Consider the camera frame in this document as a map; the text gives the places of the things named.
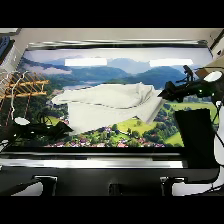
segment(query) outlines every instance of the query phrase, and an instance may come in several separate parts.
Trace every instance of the white round object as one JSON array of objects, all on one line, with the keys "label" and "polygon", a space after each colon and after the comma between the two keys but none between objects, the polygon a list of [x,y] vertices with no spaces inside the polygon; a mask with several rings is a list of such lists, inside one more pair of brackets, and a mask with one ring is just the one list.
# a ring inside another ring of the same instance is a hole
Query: white round object
[{"label": "white round object", "polygon": [[26,120],[25,118],[22,118],[22,117],[16,117],[15,122],[19,125],[27,125],[30,123],[28,120]]},{"label": "white round object", "polygon": [[207,82],[214,82],[217,81],[218,79],[220,79],[222,76],[222,72],[220,71],[215,71],[210,73],[209,75],[207,75],[204,80]]}]

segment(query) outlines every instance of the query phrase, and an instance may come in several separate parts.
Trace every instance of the white cloth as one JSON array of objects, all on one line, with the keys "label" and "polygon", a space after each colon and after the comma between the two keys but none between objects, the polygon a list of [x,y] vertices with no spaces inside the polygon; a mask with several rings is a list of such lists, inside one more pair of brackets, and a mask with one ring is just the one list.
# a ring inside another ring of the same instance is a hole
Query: white cloth
[{"label": "white cloth", "polygon": [[54,104],[68,104],[72,134],[117,124],[137,116],[146,123],[156,117],[165,103],[157,97],[161,90],[152,85],[101,84],[80,90],[66,90],[52,99]]}]

